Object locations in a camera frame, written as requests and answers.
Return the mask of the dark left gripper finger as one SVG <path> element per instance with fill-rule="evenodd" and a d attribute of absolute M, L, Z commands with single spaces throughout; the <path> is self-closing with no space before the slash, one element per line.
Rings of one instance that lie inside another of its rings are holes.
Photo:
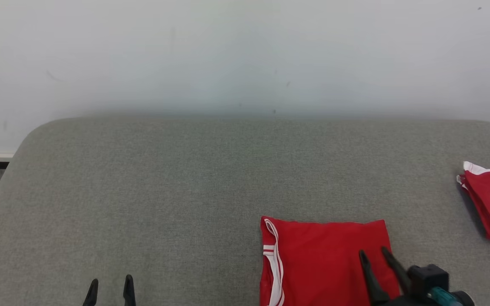
<path fill-rule="evenodd" d="M 94 279 L 90 283 L 90 287 L 88 289 L 87 296 L 84 299 L 83 306 L 95 306 L 97 304 L 98 286 L 98 279 Z"/>
<path fill-rule="evenodd" d="M 132 275 L 126 275 L 125 277 L 123 298 L 125 301 L 124 306 L 136 306 L 137 302 Z"/>

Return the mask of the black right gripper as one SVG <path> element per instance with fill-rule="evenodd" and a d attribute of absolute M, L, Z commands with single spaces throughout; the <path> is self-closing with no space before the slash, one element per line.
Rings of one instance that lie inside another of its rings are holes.
<path fill-rule="evenodd" d="M 409 294 L 411 280 L 407 270 L 393 256 L 388 248 L 381 248 L 387 265 L 392 269 L 400 285 L 403 295 L 391 299 L 383 290 L 375 273 L 371 269 L 371 263 L 364 250 L 359 251 L 359 260 L 362 267 L 369 302 L 374 306 L 474 306 L 475 301 L 464 291 L 446 291 L 440 287 L 434 287 L 425 296 L 418 297 Z"/>

